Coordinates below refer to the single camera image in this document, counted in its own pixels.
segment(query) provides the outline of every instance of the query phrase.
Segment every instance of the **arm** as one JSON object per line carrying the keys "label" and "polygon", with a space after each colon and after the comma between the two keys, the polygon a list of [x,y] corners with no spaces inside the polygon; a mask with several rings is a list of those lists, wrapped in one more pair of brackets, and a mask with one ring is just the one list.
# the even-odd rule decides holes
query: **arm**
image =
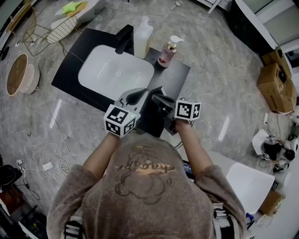
{"label": "arm", "polygon": [[268,160],[268,162],[270,164],[273,164],[273,165],[284,165],[285,164],[285,160],[283,159],[280,159],[280,160]]}
{"label": "arm", "polygon": [[276,141],[280,143],[285,149],[290,149],[290,147],[282,139],[277,139]]}
{"label": "arm", "polygon": [[119,139],[108,134],[95,151],[81,165],[73,165],[71,171],[55,195],[47,217],[49,239],[61,237],[70,217],[81,207],[85,194],[104,175],[110,157]]}
{"label": "arm", "polygon": [[246,231],[245,212],[221,168],[213,165],[187,121],[178,120],[176,130],[181,136],[195,176],[194,183],[206,193],[212,203],[223,203],[224,208],[237,220],[240,238],[243,238]]}
{"label": "arm", "polygon": [[119,137],[107,134],[100,145],[93,151],[83,164],[83,167],[91,171],[97,179],[101,179],[110,161],[111,155],[117,147]]}
{"label": "arm", "polygon": [[201,146],[195,132],[185,120],[177,120],[176,131],[181,136],[191,169],[196,176],[205,168],[213,165],[209,155]]}

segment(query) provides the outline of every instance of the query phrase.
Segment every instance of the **faucet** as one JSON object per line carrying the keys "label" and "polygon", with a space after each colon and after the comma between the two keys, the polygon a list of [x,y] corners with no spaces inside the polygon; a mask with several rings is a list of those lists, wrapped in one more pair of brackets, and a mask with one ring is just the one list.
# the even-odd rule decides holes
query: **faucet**
{"label": "faucet", "polygon": [[130,51],[134,53],[134,37],[133,37],[134,27],[131,25],[126,25],[122,30],[120,30],[116,37],[119,39],[119,45],[116,47],[115,52],[117,54],[122,54],[124,51]]}

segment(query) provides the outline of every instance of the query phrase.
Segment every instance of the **black and white cube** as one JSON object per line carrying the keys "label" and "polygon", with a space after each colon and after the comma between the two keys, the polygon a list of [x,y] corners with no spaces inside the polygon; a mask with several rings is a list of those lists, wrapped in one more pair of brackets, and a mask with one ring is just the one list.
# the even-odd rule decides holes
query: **black and white cube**
{"label": "black and white cube", "polygon": [[104,116],[105,129],[119,137],[125,136],[136,126],[136,114],[110,105]]}
{"label": "black and white cube", "polygon": [[196,120],[199,118],[201,103],[194,100],[177,100],[175,118]]}

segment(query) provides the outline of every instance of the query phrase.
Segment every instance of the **green cloth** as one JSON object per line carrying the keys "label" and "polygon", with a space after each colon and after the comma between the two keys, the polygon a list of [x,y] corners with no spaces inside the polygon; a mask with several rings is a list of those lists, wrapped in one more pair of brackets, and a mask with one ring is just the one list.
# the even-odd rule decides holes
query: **green cloth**
{"label": "green cloth", "polygon": [[63,8],[62,8],[62,13],[66,14],[69,12],[73,12],[76,11],[76,8],[81,4],[81,2],[70,2],[68,4],[66,4]]}

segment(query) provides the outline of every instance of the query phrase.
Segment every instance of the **charger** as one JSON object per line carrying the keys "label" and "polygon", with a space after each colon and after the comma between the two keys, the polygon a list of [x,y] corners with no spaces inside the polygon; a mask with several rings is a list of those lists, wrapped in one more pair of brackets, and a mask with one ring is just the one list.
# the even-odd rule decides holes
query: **charger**
{"label": "charger", "polygon": [[18,160],[17,160],[17,164],[18,164],[18,165],[21,165],[22,163],[23,163],[23,160],[22,160],[22,159],[18,159]]}
{"label": "charger", "polygon": [[43,165],[43,170],[47,171],[49,169],[53,168],[53,164],[51,162],[48,162],[46,164]]}

